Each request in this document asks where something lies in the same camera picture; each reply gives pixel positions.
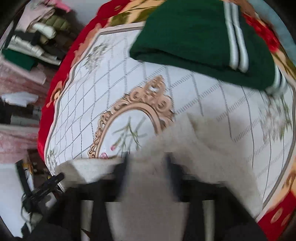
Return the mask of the pile of folded clothes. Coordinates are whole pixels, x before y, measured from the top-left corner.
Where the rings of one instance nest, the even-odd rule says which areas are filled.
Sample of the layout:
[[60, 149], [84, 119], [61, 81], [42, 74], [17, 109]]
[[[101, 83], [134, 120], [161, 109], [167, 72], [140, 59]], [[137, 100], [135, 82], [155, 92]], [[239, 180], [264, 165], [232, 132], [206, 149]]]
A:
[[1, 55], [27, 71], [38, 64], [58, 69], [76, 37], [72, 9], [67, 4], [29, 1], [12, 21]]

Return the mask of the red floral bed blanket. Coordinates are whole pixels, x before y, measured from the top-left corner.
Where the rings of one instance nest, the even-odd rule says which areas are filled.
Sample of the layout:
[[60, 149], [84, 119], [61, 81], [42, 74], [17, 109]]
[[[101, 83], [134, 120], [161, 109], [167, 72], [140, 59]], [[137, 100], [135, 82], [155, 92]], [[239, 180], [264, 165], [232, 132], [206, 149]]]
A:
[[80, 33], [42, 110], [38, 149], [46, 166], [55, 176], [65, 161], [136, 152], [187, 115], [220, 130], [205, 135], [207, 143], [252, 169], [265, 240], [295, 240], [295, 64], [248, 1], [229, 2], [266, 42], [287, 80], [284, 94], [133, 59], [133, 43], [164, 2], [110, 1]]

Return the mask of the light blue quilt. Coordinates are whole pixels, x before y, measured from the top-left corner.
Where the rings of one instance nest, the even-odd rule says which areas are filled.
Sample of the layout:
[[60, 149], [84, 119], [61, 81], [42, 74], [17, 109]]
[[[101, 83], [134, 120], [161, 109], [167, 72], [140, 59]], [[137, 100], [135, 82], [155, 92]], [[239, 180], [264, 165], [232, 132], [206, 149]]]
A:
[[288, 57], [295, 64], [295, 29], [287, 20], [284, 20], [283, 14], [272, 1], [250, 0], [248, 1], [259, 17], [269, 23], [283, 46]]

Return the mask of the green striped knit sweater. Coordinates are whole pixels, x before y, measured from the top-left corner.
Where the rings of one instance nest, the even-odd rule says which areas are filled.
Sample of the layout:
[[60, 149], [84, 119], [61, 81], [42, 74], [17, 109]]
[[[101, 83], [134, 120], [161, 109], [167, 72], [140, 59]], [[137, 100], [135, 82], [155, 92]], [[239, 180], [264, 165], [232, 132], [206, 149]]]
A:
[[129, 54], [269, 95], [287, 89], [266, 42], [229, 1], [165, 1], [149, 15]]

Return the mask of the white fluffy fleece garment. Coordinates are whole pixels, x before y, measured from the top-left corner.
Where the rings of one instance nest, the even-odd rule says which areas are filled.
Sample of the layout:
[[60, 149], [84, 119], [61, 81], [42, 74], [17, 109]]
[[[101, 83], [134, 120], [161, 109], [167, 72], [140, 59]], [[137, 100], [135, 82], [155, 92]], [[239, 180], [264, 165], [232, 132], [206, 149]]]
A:
[[[185, 115], [136, 152], [117, 158], [69, 160], [55, 171], [64, 173], [66, 191], [107, 177], [128, 154], [121, 193], [115, 202], [106, 203], [113, 240], [183, 240], [189, 204], [178, 202], [173, 194], [166, 155], [201, 182], [226, 186], [255, 219], [262, 200], [252, 169], [226, 154], [224, 147], [208, 144], [205, 135], [220, 137], [221, 131]], [[81, 226], [91, 225], [92, 206], [92, 201], [82, 201]]]

